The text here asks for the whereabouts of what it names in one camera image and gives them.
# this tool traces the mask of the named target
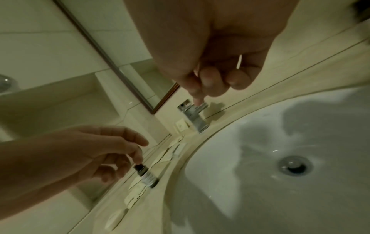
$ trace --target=small bottle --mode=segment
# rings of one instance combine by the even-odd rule
[[[151,188],[154,188],[158,184],[159,179],[155,177],[146,166],[139,164],[135,165],[134,168],[138,171],[138,174],[144,184]]]

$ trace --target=brown mirror frame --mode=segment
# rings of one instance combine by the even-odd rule
[[[174,84],[161,101],[154,107],[145,99],[145,97],[139,92],[139,90],[131,83],[131,81],[120,71],[117,65],[114,64],[113,60],[107,55],[107,53],[101,48],[101,46],[94,40],[89,34],[86,28],[76,19],[76,17],[68,10],[68,8],[61,2],[61,0],[53,0],[58,8],[64,13],[64,15],[71,21],[71,23],[77,28],[77,30],[84,36],[87,42],[98,52],[98,54],[104,59],[108,66],[114,71],[119,79],[129,88],[129,90],[140,100],[145,108],[151,113],[155,114],[159,108],[170,98],[170,96],[180,87],[178,84]]]

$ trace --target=beige countertop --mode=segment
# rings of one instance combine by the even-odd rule
[[[253,95],[229,108],[207,118],[210,127],[198,134],[189,129],[183,142],[187,145],[179,158],[173,158],[158,185],[147,190],[129,210],[112,234],[162,234],[170,231],[171,192],[177,175],[186,161],[208,138],[235,120],[265,106],[289,98],[324,90],[361,85],[370,82],[370,46],[359,43],[289,79]],[[176,136],[171,136],[156,152],[166,149]]]

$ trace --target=white sink basin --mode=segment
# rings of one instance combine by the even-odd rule
[[[306,170],[281,168],[288,156]],[[370,86],[283,101],[219,131],[181,170],[171,220],[173,234],[370,233]]]

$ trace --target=white label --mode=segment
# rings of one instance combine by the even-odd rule
[[[156,181],[157,177],[155,177],[149,170],[141,177],[143,183],[148,186],[152,186]]]

